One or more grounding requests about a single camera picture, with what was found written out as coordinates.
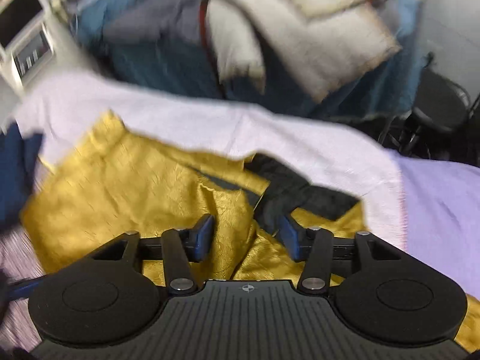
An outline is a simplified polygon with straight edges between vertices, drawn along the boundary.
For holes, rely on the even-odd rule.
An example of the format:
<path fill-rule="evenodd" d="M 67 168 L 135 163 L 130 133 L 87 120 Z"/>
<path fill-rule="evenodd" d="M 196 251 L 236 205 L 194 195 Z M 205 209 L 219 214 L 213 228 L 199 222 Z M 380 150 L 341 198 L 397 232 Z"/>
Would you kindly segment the gold satin jacket black fur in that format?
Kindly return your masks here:
<path fill-rule="evenodd" d="M 213 215 L 201 262 L 188 230 Z M 278 238 L 290 215 L 307 260 Z M 479 302 L 265 154 L 182 150 L 106 114 L 26 206 L 35 359 L 477 359 Z"/>

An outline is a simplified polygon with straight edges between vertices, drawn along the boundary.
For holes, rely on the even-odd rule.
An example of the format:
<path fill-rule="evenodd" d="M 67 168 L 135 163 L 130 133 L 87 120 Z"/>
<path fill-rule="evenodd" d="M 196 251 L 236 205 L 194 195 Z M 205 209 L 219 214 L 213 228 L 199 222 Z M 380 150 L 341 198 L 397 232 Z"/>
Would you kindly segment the lavender white bed sheet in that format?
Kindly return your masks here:
<path fill-rule="evenodd" d="M 73 70 L 48 76 L 11 113 L 41 131 L 55 164 L 100 116 L 184 150 L 227 158 L 264 153 L 315 185 L 359 197 L 371 232 L 479 294 L 479 170 L 406 158 L 342 124 L 276 115 L 261 106 L 181 97 Z"/>

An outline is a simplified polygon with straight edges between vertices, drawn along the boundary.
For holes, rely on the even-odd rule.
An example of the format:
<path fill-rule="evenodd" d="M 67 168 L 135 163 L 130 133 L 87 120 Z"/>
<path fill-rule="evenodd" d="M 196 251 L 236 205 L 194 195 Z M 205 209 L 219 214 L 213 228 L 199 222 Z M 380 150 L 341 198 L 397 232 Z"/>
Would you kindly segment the black metal chair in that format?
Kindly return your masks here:
<path fill-rule="evenodd" d="M 468 125 L 479 108 L 467 90 L 434 71 L 435 53 L 424 57 L 421 79 L 412 109 L 393 116 L 377 142 L 400 155 L 428 160 L 451 160 L 454 137 Z"/>

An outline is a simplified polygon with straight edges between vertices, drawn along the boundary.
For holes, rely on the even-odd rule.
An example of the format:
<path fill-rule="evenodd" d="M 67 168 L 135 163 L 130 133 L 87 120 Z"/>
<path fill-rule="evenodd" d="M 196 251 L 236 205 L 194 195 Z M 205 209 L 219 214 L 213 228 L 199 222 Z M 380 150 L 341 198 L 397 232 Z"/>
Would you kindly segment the navy blue folded garment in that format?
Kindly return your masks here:
<path fill-rule="evenodd" d="M 12 122 L 1 133 L 1 232 L 20 222 L 20 212 L 32 194 L 38 154 L 43 135 L 33 133 L 23 138 Z"/>

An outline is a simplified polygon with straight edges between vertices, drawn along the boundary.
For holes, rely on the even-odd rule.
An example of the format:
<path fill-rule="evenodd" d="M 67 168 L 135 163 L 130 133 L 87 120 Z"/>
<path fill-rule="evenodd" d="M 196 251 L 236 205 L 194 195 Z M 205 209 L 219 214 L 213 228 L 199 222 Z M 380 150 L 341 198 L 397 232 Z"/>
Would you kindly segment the dark grey blue duvet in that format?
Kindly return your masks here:
<path fill-rule="evenodd" d="M 323 102 L 299 88 L 266 43 L 260 46 L 267 73 L 263 93 L 243 77 L 219 84 L 212 49 L 201 41 L 200 0 L 97 0 L 72 19 L 71 30 L 115 78 L 131 84 L 192 98 L 257 103 L 289 116 L 365 120 L 408 112 L 422 69 L 422 2 L 373 0 L 373 7 L 400 52 Z"/>

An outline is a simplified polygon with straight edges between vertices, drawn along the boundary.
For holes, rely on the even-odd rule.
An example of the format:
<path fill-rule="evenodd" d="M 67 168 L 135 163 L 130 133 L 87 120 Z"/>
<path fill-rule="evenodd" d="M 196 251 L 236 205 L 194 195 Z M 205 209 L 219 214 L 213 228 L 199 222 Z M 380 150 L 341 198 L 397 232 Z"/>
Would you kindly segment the cream beige folded blankets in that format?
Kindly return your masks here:
<path fill-rule="evenodd" d="M 264 40 L 299 87 L 322 102 L 401 49 L 372 0 L 203 0 L 220 82 L 264 91 Z"/>

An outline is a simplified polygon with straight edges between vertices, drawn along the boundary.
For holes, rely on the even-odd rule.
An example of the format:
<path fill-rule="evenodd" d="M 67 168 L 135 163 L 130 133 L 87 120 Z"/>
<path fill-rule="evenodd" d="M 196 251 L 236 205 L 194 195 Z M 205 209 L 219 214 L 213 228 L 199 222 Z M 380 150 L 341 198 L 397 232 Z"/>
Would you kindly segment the white bedside device with screen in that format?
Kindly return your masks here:
<path fill-rule="evenodd" d="M 1 78 L 19 97 L 51 75 L 98 72 L 48 0 L 1 0 Z"/>

